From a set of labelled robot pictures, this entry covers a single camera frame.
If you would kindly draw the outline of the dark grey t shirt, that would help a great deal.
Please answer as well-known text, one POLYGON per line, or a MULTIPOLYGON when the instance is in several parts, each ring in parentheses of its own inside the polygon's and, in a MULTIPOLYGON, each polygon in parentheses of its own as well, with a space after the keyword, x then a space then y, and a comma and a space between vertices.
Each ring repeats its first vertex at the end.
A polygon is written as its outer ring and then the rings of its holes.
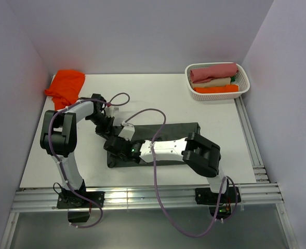
MULTIPOLYGON (((160 127, 160 124, 136 125, 132 141, 151 140, 160 127)), ((188 137, 191 132, 200 134, 200 129, 201 128, 197 122, 165 124, 162 131, 158 134, 156 141, 178 140, 188 137)), ((140 163, 124 161, 116 158, 110 152, 107 152, 107 166, 108 168, 148 167, 153 166, 153 163, 145 163, 142 160, 140 163)))

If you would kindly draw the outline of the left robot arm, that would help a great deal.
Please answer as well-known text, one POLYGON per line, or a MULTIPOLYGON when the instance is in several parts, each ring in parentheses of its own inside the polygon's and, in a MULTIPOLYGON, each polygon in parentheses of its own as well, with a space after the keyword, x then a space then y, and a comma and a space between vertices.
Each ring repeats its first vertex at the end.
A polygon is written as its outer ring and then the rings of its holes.
POLYGON ((58 185, 58 208, 102 208, 104 193, 88 192, 79 173, 74 151, 77 146, 77 123, 91 121, 97 133, 105 139, 113 134, 114 109, 116 104, 100 94, 80 98, 74 104, 44 114, 40 146, 55 161, 61 176, 58 185))

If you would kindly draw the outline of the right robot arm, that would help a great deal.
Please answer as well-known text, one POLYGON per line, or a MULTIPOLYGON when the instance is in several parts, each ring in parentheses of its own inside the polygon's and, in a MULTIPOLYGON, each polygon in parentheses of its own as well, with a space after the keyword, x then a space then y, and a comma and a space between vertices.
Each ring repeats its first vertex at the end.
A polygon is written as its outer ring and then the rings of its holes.
POLYGON ((201 205, 235 204, 241 202, 239 188, 219 167, 220 146, 198 133, 171 141, 130 141, 120 136, 106 140, 103 148, 112 158, 111 167, 146 167, 160 163, 162 166, 186 164, 196 174, 208 180, 209 187, 195 189, 195 201, 201 205))

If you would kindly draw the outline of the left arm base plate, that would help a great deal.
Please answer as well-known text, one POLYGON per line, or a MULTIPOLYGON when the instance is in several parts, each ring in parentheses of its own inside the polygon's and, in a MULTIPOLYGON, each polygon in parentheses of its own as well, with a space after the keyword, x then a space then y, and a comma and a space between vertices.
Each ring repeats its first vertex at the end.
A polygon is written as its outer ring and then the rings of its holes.
MULTIPOLYGON (((85 198, 94 201, 101 207, 103 207, 104 203, 104 194, 104 191, 82 193, 85 198)), ((88 211, 68 211, 68 221, 72 223, 81 224, 87 222, 93 207, 96 206, 67 190, 59 194, 57 201, 57 209, 59 210, 89 209, 88 211)))

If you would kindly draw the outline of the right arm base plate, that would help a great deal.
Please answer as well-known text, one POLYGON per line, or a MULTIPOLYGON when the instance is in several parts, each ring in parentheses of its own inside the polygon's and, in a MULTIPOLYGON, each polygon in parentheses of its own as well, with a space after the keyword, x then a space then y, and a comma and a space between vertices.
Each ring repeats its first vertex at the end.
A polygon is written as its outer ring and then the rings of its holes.
MULTIPOLYGON (((211 216, 214 216, 218 201, 218 194, 211 192, 210 188, 195 188, 195 201, 198 205, 207 205, 211 216)), ((232 214, 232 205, 242 201, 238 187, 227 187, 221 194, 216 219, 225 220, 232 214)))

